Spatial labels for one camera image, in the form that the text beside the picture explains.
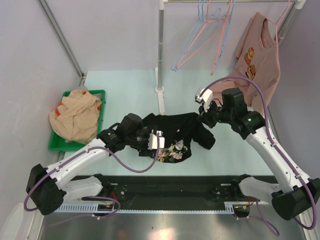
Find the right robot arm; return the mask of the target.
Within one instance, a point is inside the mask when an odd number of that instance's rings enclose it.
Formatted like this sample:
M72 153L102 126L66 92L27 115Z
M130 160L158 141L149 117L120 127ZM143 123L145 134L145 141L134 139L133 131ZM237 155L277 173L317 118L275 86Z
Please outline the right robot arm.
M289 221L312 207L320 198L320 180L311 179L301 170L276 142L266 121L257 111L248 109L243 93L238 88L222 92L222 105L215 102L210 89L200 88L195 95L200 104L198 119L209 128L217 123L228 124L251 145L267 164L276 183L258 180L248 174L235 178L231 196L242 201L250 196L273 206L277 214Z

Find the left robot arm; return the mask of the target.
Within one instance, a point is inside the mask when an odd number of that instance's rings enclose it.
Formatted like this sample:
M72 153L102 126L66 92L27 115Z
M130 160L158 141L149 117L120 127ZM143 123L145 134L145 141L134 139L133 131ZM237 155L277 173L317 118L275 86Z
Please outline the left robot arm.
M102 130L91 142L71 156L46 167L35 165L30 170L26 185L24 210L38 210L45 216L53 213L67 200L83 197L107 199L111 188L100 178L93 176L87 183L82 183L79 180L74 181L74 177L86 167L103 158L114 156L126 146L148 149L152 134L152 127L145 127L141 117L129 113L121 122Z

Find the black t-shirt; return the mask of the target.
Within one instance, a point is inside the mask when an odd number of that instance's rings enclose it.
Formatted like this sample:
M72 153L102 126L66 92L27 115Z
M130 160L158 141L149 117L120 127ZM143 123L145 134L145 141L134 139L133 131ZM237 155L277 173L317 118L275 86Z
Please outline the black t-shirt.
M214 135L197 120L195 112L178 115L150 113L142 119L145 127L156 126L162 131L164 148L159 150L157 161L176 164L192 156L191 142L210 150L216 142Z

